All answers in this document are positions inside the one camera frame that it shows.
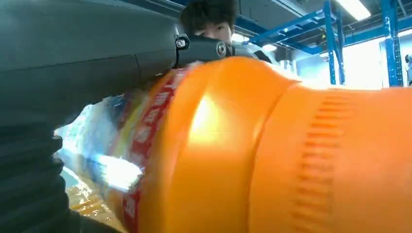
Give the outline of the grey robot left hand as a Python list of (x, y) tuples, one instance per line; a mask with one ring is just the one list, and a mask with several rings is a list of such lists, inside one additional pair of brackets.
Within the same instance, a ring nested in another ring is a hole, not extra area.
[(54, 129), (85, 105), (173, 67), (229, 56), (175, 21), (117, 0), (0, 3), (0, 125)]

